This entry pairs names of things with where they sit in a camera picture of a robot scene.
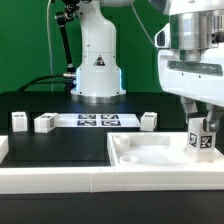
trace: green backdrop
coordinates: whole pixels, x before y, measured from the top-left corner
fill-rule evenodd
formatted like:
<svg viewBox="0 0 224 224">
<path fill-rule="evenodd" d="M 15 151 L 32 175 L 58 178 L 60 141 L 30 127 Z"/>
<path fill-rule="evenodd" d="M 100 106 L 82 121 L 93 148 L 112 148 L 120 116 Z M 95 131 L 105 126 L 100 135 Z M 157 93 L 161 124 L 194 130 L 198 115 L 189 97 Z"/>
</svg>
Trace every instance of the green backdrop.
<svg viewBox="0 0 224 224">
<path fill-rule="evenodd" d="M 28 81 L 50 74 L 46 14 L 48 0 L 1 0 L 0 92 L 14 91 Z M 136 10 L 151 37 L 168 22 L 148 0 L 136 0 Z M 54 73 L 66 71 L 66 62 L 55 13 L 63 10 L 60 0 L 51 4 L 51 39 Z M 131 7 L 102 8 L 103 15 L 117 28 L 117 64 L 122 69 L 123 85 L 129 92 L 160 92 L 157 51 L 143 33 Z M 67 25 L 76 67 L 81 63 L 79 21 Z M 29 90 L 51 90 L 51 86 Z"/>
</svg>

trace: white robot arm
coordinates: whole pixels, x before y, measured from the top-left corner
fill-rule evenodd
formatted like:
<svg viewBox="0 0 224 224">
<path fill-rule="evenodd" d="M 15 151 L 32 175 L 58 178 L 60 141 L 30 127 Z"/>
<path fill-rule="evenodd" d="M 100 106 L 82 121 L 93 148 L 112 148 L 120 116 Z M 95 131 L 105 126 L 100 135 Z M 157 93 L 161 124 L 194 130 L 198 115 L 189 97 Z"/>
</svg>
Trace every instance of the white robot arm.
<svg viewBox="0 0 224 224">
<path fill-rule="evenodd" d="M 65 13 L 61 13 L 57 21 L 63 23 L 64 16 L 69 21 L 76 15 L 82 30 L 82 64 L 76 70 L 76 87 L 71 91 L 72 99 L 87 103 L 110 103 L 125 98 L 121 70 L 116 64 L 116 29 L 103 17 L 100 7 L 128 6 L 134 1 L 63 0 L 66 4 Z M 59 26 L 64 33 L 64 28 L 61 24 Z M 70 67 L 73 67 L 70 59 L 71 55 L 67 54 L 68 71 L 72 71 Z"/>
<path fill-rule="evenodd" d="M 187 114 L 197 112 L 195 100 L 207 103 L 206 130 L 217 131 L 224 107 L 224 1 L 149 2 L 170 18 L 155 37 L 163 90 L 180 95 Z"/>
</svg>

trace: white block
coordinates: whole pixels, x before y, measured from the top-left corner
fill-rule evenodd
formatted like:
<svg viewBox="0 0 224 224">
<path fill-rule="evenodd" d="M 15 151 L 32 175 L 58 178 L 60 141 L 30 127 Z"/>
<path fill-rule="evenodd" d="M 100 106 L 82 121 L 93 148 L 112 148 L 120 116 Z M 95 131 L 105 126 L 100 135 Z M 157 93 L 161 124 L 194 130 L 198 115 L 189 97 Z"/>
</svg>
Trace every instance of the white block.
<svg viewBox="0 0 224 224">
<path fill-rule="evenodd" d="M 205 118 L 189 119 L 187 155 L 196 162 L 212 162 L 216 133 L 203 129 Z"/>
<path fill-rule="evenodd" d="M 27 131 L 27 116 L 25 112 L 12 113 L 12 129 L 13 132 Z"/>
<path fill-rule="evenodd" d="M 34 130 L 35 132 L 48 133 L 56 127 L 58 120 L 59 114 L 45 113 L 34 119 Z"/>
<path fill-rule="evenodd" d="M 157 125 L 157 113 L 146 112 L 141 117 L 141 131 L 153 131 Z"/>
</svg>

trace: small white object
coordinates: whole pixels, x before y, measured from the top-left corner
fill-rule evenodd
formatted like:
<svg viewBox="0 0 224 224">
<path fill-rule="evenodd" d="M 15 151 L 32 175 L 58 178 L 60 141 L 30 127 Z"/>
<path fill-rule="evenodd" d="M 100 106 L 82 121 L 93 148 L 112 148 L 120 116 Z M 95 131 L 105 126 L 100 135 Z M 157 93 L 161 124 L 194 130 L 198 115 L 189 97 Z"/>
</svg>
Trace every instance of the small white object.
<svg viewBox="0 0 224 224">
<path fill-rule="evenodd" d="M 212 162 L 214 159 L 216 133 L 204 131 L 204 119 L 189 119 L 187 154 L 196 162 Z"/>
<path fill-rule="evenodd" d="M 153 131 L 157 125 L 157 113 L 146 112 L 141 117 L 141 131 Z"/>
<path fill-rule="evenodd" d="M 119 162 L 122 165 L 134 165 L 139 162 L 139 158 L 137 156 L 121 156 Z"/>
<path fill-rule="evenodd" d="M 12 113 L 12 129 L 13 132 L 27 131 L 27 116 L 25 112 Z"/>
<path fill-rule="evenodd" d="M 59 119 L 57 113 L 45 113 L 34 119 L 35 132 L 48 133 L 56 127 Z"/>
<path fill-rule="evenodd" d="M 130 136 L 127 134 L 117 134 L 113 136 L 114 145 L 119 152 L 124 152 L 130 148 Z"/>
</svg>

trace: warning label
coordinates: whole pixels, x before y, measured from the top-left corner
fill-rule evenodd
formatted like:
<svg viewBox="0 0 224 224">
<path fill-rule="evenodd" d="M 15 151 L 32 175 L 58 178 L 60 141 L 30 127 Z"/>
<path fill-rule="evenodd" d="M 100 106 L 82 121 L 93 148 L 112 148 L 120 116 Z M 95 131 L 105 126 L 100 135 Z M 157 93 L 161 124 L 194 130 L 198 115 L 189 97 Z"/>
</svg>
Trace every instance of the warning label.
<svg viewBox="0 0 224 224">
<path fill-rule="evenodd" d="M 105 63 L 103 61 L 103 58 L 101 55 L 97 58 L 96 62 L 94 63 L 95 66 L 105 66 Z"/>
</svg>

